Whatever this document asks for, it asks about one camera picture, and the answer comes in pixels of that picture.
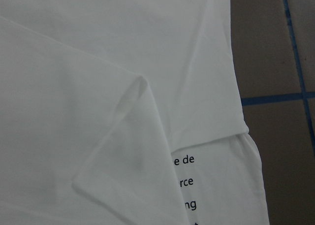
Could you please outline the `white printed t-shirt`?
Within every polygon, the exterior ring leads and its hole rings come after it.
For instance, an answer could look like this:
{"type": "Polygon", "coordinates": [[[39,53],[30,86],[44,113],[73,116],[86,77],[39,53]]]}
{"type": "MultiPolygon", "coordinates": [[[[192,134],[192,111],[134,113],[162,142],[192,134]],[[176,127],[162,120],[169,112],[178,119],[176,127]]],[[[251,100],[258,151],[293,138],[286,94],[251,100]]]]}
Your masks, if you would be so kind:
{"type": "Polygon", "coordinates": [[[3,225],[267,225],[230,0],[0,0],[3,225]]]}

